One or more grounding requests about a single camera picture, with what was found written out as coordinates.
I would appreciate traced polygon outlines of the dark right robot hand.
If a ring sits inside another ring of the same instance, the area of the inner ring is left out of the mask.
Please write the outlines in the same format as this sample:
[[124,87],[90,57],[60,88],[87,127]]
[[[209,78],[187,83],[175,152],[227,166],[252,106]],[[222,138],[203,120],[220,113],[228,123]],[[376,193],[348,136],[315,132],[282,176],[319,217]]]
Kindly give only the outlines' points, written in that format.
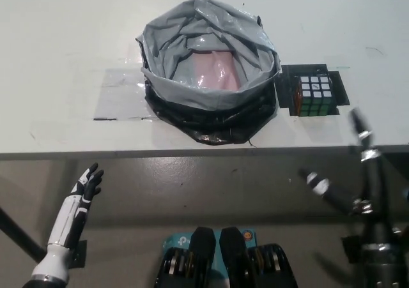
[[390,220],[388,189],[382,154],[373,145],[373,132],[358,109],[350,112],[351,123],[360,144],[363,187],[359,195],[335,184],[309,169],[300,169],[299,176],[314,194],[345,215],[360,215],[364,220],[362,248],[386,251],[399,246]]

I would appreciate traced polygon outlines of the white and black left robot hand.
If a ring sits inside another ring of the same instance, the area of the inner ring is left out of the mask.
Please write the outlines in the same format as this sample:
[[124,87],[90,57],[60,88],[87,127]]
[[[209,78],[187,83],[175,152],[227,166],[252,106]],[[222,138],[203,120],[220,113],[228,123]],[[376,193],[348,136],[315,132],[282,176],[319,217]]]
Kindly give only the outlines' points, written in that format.
[[65,197],[49,236],[45,257],[34,268],[25,287],[66,287],[74,252],[79,245],[94,196],[101,192],[104,171],[94,163]]

